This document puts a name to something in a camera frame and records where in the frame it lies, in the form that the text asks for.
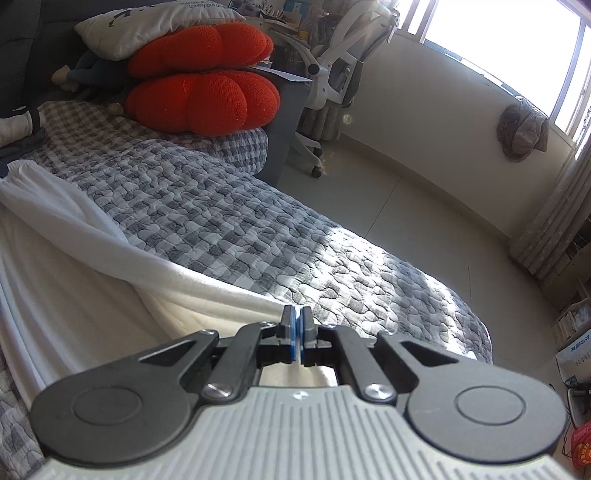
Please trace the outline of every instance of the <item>white pillow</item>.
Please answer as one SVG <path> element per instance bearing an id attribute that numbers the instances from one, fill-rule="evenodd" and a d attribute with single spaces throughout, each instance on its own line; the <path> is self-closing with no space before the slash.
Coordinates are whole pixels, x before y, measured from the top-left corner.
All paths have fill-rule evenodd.
<path id="1" fill-rule="evenodd" d="M 231 8 L 207 0 L 176 0 L 148 7 L 113 10 L 80 22 L 74 30 L 99 57 L 123 60 L 146 43 L 194 25 L 241 22 Z"/>

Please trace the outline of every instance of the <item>wall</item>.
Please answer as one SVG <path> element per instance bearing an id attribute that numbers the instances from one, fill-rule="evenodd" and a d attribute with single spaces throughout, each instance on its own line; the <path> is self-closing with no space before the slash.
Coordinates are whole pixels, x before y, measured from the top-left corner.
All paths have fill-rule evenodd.
<path id="1" fill-rule="evenodd" d="M 553 188 L 570 146 L 553 129 L 548 152 L 506 161 L 496 139 L 511 95 L 430 47 L 394 35 L 366 62 L 342 132 L 439 186 L 508 236 Z"/>

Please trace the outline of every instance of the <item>red bag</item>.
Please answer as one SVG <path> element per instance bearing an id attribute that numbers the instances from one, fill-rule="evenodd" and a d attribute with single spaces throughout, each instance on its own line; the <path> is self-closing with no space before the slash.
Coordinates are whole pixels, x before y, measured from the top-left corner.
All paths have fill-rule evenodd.
<path id="1" fill-rule="evenodd" d="M 591 465 L 591 421 L 570 436 L 570 454 L 575 468 Z"/>

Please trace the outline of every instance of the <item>gray headboard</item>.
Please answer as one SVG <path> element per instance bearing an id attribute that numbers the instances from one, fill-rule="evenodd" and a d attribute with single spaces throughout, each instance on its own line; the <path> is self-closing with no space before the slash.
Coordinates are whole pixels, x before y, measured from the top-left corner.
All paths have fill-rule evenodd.
<path id="1" fill-rule="evenodd" d="M 54 88 L 51 74 L 76 64 L 86 50 L 78 22 L 156 3 L 163 0 L 0 0 L 0 116 L 37 103 Z"/>

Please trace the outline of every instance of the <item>office chair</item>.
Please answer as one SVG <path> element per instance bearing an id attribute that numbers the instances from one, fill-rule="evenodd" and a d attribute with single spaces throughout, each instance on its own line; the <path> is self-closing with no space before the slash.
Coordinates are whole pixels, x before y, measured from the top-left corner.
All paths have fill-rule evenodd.
<path id="1" fill-rule="evenodd" d="M 348 108 L 359 89 L 363 63 L 398 28 L 398 0 L 384 3 L 360 0 L 340 19 L 330 39 L 310 49 L 301 40 L 279 31 L 271 31 L 292 46 L 304 60 L 313 81 L 306 107 L 320 110 L 327 102 Z M 314 163 L 311 175 L 322 175 L 322 148 L 316 140 L 296 132 L 291 146 Z"/>

